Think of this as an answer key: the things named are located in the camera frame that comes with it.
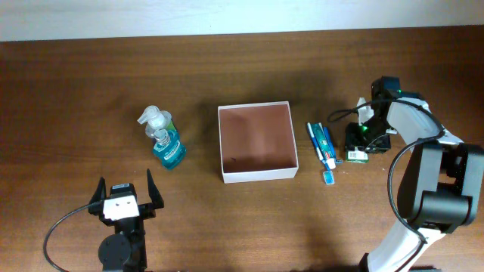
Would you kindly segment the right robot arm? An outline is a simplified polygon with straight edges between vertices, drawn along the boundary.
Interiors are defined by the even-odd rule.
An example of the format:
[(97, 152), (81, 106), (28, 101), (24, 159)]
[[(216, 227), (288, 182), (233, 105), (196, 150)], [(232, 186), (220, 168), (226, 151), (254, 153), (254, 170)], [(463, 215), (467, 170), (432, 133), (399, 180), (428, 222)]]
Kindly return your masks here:
[(387, 178), (396, 222), (383, 242), (364, 254), (359, 271), (410, 271), (436, 241), (476, 218), (483, 177), (483, 148), (466, 144), (431, 113), (422, 95), (401, 89), (399, 78), (371, 84), (371, 100), (358, 100), (357, 122), (346, 127), (347, 159), (390, 149), (391, 134), (405, 147)]

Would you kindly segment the green Dettol soap bar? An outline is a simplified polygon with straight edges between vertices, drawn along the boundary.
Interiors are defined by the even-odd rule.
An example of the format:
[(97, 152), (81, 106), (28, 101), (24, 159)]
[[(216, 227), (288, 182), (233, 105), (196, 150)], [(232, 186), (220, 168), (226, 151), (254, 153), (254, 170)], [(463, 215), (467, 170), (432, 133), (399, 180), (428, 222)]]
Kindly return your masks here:
[(354, 162), (354, 163), (367, 163), (369, 161), (368, 155), (366, 152), (356, 150), (347, 150), (346, 151), (346, 161), (347, 162)]

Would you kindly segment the toothpaste tube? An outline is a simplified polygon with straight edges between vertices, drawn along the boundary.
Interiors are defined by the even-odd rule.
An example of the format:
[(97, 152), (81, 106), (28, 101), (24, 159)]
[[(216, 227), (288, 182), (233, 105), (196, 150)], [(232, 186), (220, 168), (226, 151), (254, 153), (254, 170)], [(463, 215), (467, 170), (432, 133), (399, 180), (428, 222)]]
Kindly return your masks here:
[(324, 133), (323, 126), (321, 123), (311, 123), (310, 124), (315, 139), (318, 142), (318, 146), (321, 150), (321, 154), (323, 155), (324, 161), (326, 162), (327, 167), (330, 170), (336, 168), (335, 158), (331, 151), (329, 141)]

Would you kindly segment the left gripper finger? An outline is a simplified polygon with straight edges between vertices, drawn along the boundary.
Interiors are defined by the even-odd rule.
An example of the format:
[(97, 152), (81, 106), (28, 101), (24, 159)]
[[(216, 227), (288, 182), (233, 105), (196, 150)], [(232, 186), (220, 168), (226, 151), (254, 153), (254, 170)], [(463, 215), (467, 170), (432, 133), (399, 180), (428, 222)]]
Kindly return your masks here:
[(97, 188), (89, 201), (88, 213), (91, 215), (100, 215), (106, 197), (107, 192), (105, 179), (103, 177), (100, 177)]
[(162, 209), (164, 207), (164, 200), (156, 184), (154, 183), (154, 179), (149, 168), (147, 169), (147, 188), (153, 209)]

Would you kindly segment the blue disposable razor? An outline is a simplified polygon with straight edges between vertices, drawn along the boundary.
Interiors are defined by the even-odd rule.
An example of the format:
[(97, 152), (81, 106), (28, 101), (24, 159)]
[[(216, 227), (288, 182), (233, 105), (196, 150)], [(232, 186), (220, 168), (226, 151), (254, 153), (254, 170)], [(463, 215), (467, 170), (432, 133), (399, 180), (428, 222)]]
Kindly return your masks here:
[(335, 164), (336, 165), (342, 164), (343, 163), (343, 160), (338, 159), (337, 156), (336, 156), (335, 148), (334, 148), (333, 142), (332, 142), (332, 140), (330, 138), (329, 129), (324, 126), (323, 127), (323, 132), (324, 132), (325, 137), (327, 139), (327, 142), (328, 142), (328, 145), (329, 145), (329, 148), (330, 148), (330, 154), (331, 154), (332, 158), (334, 159)]

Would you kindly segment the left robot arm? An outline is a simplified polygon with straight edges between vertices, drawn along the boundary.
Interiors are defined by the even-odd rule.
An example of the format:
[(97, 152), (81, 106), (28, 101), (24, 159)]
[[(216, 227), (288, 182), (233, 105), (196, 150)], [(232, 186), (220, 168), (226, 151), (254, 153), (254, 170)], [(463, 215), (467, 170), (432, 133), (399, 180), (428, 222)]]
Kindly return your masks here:
[(99, 245), (98, 258), (103, 271), (147, 269), (144, 222), (155, 218), (156, 210), (164, 207), (150, 171), (147, 171), (147, 189), (150, 202), (139, 204), (133, 184), (118, 184), (108, 190), (103, 178), (98, 182), (89, 202), (88, 213), (114, 228), (114, 234)]

